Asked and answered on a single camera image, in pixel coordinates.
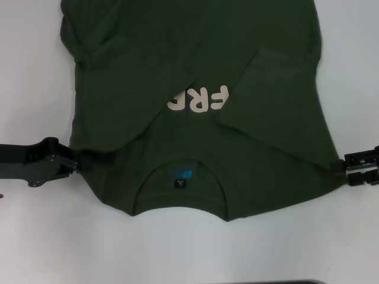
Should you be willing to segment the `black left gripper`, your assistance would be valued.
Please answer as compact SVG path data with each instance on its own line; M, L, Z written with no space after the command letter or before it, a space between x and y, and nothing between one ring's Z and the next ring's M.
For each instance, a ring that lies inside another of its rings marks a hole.
M93 163L112 163L114 159L114 151L79 150L77 156L55 137L29 146L2 144L1 179L24 180L30 187L39 187L75 171L91 171Z

